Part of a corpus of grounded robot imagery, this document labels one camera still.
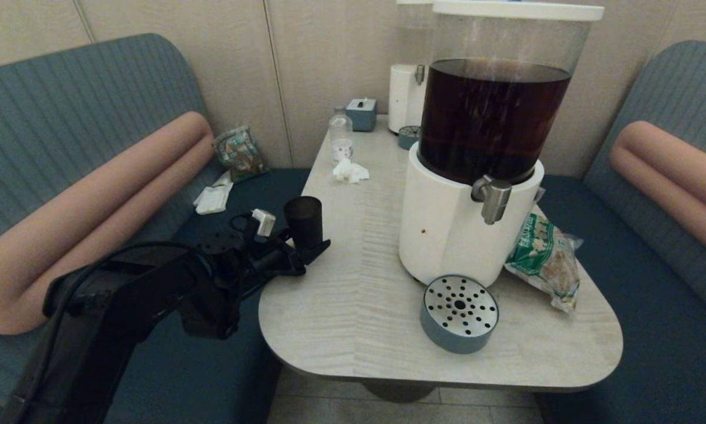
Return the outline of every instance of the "snack bag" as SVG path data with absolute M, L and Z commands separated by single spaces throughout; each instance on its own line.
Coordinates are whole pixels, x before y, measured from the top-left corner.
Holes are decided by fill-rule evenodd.
M 552 306 L 575 310 L 581 278 L 573 241 L 546 218 L 530 214 L 504 267 L 552 296 Z
M 216 137 L 213 146 L 221 164 L 230 170 L 235 184 L 269 172 L 247 125 Z

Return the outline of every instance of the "white laminate tabletop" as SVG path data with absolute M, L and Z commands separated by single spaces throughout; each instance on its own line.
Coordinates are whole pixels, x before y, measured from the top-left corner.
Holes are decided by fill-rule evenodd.
M 305 276 L 264 288 L 258 317 L 274 354 L 300 372 L 363 383 L 571 392 L 608 376 L 622 355 L 622 330 L 581 265 L 574 316 L 503 271 L 489 288 L 501 315 L 483 349 L 458 355 L 429 340 L 419 321 L 425 285 L 398 256 L 407 152 L 386 119 L 354 133 L 353 162 L 371 174 L 360 184 L 334 182 L 324 140 L 303 194 L 322 201 L 332 246 Z

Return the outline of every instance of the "blue upholstered backrest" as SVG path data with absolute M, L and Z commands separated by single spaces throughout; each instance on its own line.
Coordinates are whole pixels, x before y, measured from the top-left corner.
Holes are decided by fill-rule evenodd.
M 121 38 L 0 67 L 0 234 L 125 148 L 188 111 L 193 72 L 159 35 Z M 135 239 L 169 239 L 220 172 L 213 162 Z M 0 402 L 40 331 L 0 336 Z
M 678 43 L 646 65 L 584 180 L 706 302 L 706 248 L 609 166 L 619 132 L 641 120 L 706 153 L 706 42 Z

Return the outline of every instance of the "beige wall panel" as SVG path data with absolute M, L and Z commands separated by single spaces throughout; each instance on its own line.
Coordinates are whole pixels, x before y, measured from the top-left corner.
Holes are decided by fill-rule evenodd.
M 89 42 L 70 0 L 0 1 L 0 65 Z
M 673 0 L 559 0 L 600 5 L 568 93 L 546 139 L 547 174 L 582 177 L 676 6 Z
M 251 127 L 270 167 L 291 167 L 261 0 L 83 0 L 97 41 L 155 32 L 193 68 L 213 131 Z
M 654 53 L 685 40 L 706 41 L 706 0 L 680 0 Z
M 379 100 L 396 60 L 395 0 L 267 0 L 296 166 L 310 167 L 334 106 Z

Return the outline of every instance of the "perforated metal lid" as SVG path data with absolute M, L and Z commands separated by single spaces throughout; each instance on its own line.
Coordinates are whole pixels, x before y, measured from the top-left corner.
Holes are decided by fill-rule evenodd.
M 456 336 L 483 336 L 499 319 L 495 298 L 468 277 L 436 279 L 426 288 L 423 304 L 434 322 Z

